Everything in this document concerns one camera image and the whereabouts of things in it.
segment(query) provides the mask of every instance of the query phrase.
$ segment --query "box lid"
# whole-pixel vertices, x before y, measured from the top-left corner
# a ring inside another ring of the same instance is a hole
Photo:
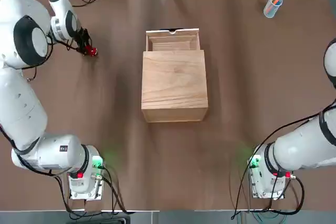
[[[207,107],[203,50],[143,53],[143,110]]]

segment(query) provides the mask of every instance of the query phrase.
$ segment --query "wooden box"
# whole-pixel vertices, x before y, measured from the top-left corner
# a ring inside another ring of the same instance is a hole
[[[141,110],[147,122],[201,121],[208,108],[198,29],[146,32]]]

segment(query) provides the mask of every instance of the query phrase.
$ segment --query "floor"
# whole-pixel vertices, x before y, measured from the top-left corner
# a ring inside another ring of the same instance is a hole
[[[233,211],[167,211],[167,212],[140,212],[131,215],[132,224],[225,224],[225,223],[267,223],[278,224],[282,223],[282,216],[272,218],[261,218],[263,222],[256,221],[253,214],[244,214],[241,221],[238,222],[237,218],[231,220]],[[336,212],[320,212],[320,211],[301,211],[297,215],[287,217],[286,224],[305,223],[305,224],[329,224],[334,223]],[[79,221],[77,223],[109,223],[108,221],[102,222],[101,218],[92,218],[89,220]],[[65,212],[1,212],[0,223],[21,223],[21,224],[66,224],[76,223],[69,219],[69,215]]]

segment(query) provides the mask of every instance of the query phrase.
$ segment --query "electronic device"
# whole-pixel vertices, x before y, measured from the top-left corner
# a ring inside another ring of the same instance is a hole
[[[45,132],[47,114],[21,71],[45,63],[48,44],[74,40],[81,54],[97,53],[70,2],[49,3],[52,18],[36,0],[0,0],[6,10],[0,12],[0,131],[12,146],[16,166],[36,173],[62,170],[72,198],[101,199],[103,159],[97,149],[71,134]]]

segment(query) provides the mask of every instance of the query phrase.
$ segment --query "cable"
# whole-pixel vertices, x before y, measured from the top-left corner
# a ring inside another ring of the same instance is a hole
[[[295,214],[297,214],[300,210],[301,210],[301,208],[302,208],[302,206],[303,206],[303,202],[304,202],[304,200],[305,200],[305,187],[303,186],[303,183],[302,183],[302,181],[298,178],[298,177],[296,177],[296,179],[295,180],[297,180],[298,182],[299,182],[299,184],[300,184],[300,186],[301,186],[301,191],[302,191],[302,194],[301,194],[301,200],[300,200],[300,204],[299,204],[299,206],[297,207],[297,209],[295,209],[295,211],[293,211],[293,212],[282,212],[282,211],[277,211],[277,210],[271,210],[271,212],[274,212],[274,213],[276,213],[276,214],[280,214],[280,215],[295,215]]]
[[[50,36],[50,35],[47,35],[47,36],[50,38],[50,41],[51,41],[51,43],[48,43],[48,45],[51,46],[51,50],[50,50],[48,56],[46,57],[46,59],[45,59],[43,62],[41,62],[40,64],[36,64],[36,65],[34,65],[34,66],[30,66],[30,67],[25,67],[25,68],[22,68],[22,69],[36,68],[36,67],[41,66],[42,64],[46,63],[47,60],[49,60],[49,58],[50,58],[50,56],[51,56],[51,54],[52,54],[52,51],[53,51],[53,49],[54,49],[54,44],[53,44],[53,38],[52,38],[52,36]]]
[[[336,105],[335,105],[335,106],[332,106],[332,105],[335,103],[335,101],[336,101],[336,100],[334,100],[329,106],[327,106],[327,107],[325,108],[325,111],[329,111],[329,110],[332,110],[332,109],[336,108]],[[291,123],[285,124],[285,125],[283,125],[283,126],[277,128],[277,129],[274,130],[271,134],[269,134],[269,135],[265,138],[265,140],[263,140],[263,141],[260,143],[260,145],[259,145],[259,146],[255,149],[255,151],[253,152],[253,155],[252,155],[252,156],[254,156],[254,155],[258,152],[258,150],[261,148],[261,146],[262,146],[262,145],[263,145],[263,144],[264,144],[270,137],[272,137],[275,133],[277,133],[278,131],[280,131],[280,130],[282,130],[282,129],[288,127],[288,126],[291,126],[291,125],[293,125],[293,124],[300,123],[300,122],[306,121],[306,120],[308,120],[308,119],[314,118],[314,117],[317,116],[317,115],[319,115],[319,113],[315,113],[315,114],[313,114],[313,115],[310,115],[310,116],[307,116],[307,117],[305,117],[305,118],[302,118],[302,119],[293,121],[293,122],[291,122]],[[245,174],[246,174],[246,172],[247,172],[247,170],[248,170],[248,168],[249,168],[249,166],[250,166],[251,161],[252,161],[252,158],[250,158],[250,160],[248,161],[247,166],[246,166],[246,168],[245,168],[245,170],[244,170],[244,173],[243,173],[243,177],[242,177],[241,180],[240,180],[240,185],[239,185],[238,195],[237,195],[237,200],[236,200],[236,206],[235,206],[235,212],[234,212],[234,214],[231,216],[231,220],[234,220],[234,218],[235,218],[236,215],[237,215],[237,209],[238,209],[238,201],[239,201],[240,191],[241,191],[241,188],[242,188],[242,185],[243,185],[243,180],[244,180]]]
[[[287,188],[288,188],[288,186],[289,186],[289,184],[290,184],[291,181],[292,181],[291,179],[288,181],[287,185],[282,190],[282,193],[280,194],[280,196],[277,199],[280,199],[285,194],[285,192],[286,192],[286,190],[287,190]]]
[[[105,181],[105,182],[109,185],[109,187],[111,188],[112,193],[114,194],[115,199],[116,199],[116,201],[117,201],[117,203],[118,203],[118,205],[119,205],[121,211],[122,211],[124,214],[127,214],[127,215],[131,215],[131,214],[133,214],[134,212],[127,212],[127,211],[126,211],[124,205],[120,202],[120,199],[119,199],[119,197],[118,197],[118,194],[117,194],[117,192],[115,191],[115,189],[114,189],[112,183],[109,182],[108,179],[106,179],[105,177],[103,177],[102,180]]]
[[[34,73],[34,76],[33,76],[32,78],[27,78],[27,82],[34,81],[35,78],[36,78],[36,74],[37,74],[37,68],[35,67],[35,73]]]

